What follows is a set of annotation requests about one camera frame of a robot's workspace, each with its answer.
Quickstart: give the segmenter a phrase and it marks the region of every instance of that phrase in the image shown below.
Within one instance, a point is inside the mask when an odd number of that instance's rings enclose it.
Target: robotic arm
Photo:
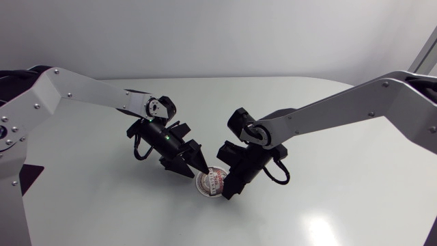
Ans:
[[[287,156],[284,141],[362,120],[385,116],[410,141],[437,154],[437,78],[409,72],[392,72],[300,109],[281,109],[254,120],[243,108],[227,125],[248,146],[228,141],[217,157],[230,166],[222,195],[228,200],[240,194],[263,169],[285,185],[290,175],[281,160]],[[265,165],[273,159],[286,175],[279,181]]]
[[[187,124],[165,128],[176,114],[166,96],[122,90],[62,68],[36,66],[29,70],[0,71],[0,245],[31,245],[20,189],[20,171],[26,159],[27,135],[52,116],[62,98],[116,108],[139,118],[127,131],[135,136],[135,157],[144,160],[155,149],[161,164],[179,174],[194,177],[188,165],[208,173],[200,145],[185,142]],[[138,153],[141,139],[151,145]]]

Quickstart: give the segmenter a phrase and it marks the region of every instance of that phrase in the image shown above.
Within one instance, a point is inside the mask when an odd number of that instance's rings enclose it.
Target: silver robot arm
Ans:
[[[167,97],[163,97],[166,100],[160,100],[154,94],[123,90],[62,68],[37,66],[30,70],[2,72],[0,245],[31,245],[19,178],[26,159],[26,138],[32,129],[54,114],[61,98],[113,107],[137,116],[144,122],[153,120],[162,125],[176,113],[176,108]],[[12,74],[10,78],[23,78],[20,81],[8,81],[4,79],[8,73]],[[164,126],[156,125],[160,127],[159,131],[166,130]]]
[[[300,109],[281,109],[254,120],[243,108],[227,125],[248,144],[228,141],[217,157],[230,166],[223,196],[240,194],[261,171],[285,185],[290,175],[281,159],[287,156],[284,141],[305,133],[384,116],[410,141],[437,154],[437,78],[409,72],[392,72]],[[273,159],[287,177],[273,178],[265,165]]]
[[[123,90],[62,68],[49,68],[30,89],[0,108],[1,125],[8,133],[0,141],[0,150],[8,149],[52,116],[61,98],[113,107],[148,120],[169,117],[156,95]]]

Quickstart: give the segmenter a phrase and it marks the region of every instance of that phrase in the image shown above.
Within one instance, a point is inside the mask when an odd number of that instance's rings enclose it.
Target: aluminum arm segment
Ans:
[[[282,109],[255,121],[240,139],[269,150],[296,135],[385,116],[410,141],[437,154],[437,104],[415,81],[437,78],[392,72],[300,109]]]
[[[149,120],[168,118],[166,107],[157,100],[159,96],[123,90],[62,68],[49,68],[29,90],[0,108],[1,125],[10,131],[0,140],[0,150],[11,147],[53,115],[61,98],[113,107]]]

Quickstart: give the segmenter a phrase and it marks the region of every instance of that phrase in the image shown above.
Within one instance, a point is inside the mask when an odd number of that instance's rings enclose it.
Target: can label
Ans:
[[[220,197],[223,192],[223,180],[227,172],[221,167],[209,167],[209,174],[199,172],[196,177],[196,187],[207,197]]]

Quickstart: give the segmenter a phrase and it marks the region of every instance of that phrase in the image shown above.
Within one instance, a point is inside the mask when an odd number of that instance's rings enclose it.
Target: bolt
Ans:
[[[437,133],[437,128],[435,126],[431,126],[428,130],[430,133]]]

